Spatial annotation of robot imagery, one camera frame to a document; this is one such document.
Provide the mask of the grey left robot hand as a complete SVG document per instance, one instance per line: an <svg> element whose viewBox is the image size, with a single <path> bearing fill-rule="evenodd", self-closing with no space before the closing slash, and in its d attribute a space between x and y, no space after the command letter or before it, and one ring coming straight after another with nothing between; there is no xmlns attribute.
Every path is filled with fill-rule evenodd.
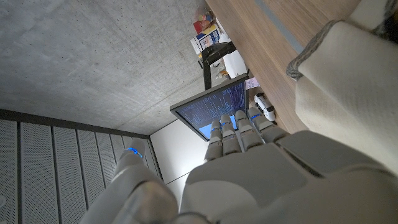
<svg viewBox="0 0 398 224"><path fill-rule="evenodd" d="M289 134L259 110L211 125L182 198L145 165L133 140L83 223L396 223L397 176L311 131Z"/></svg>

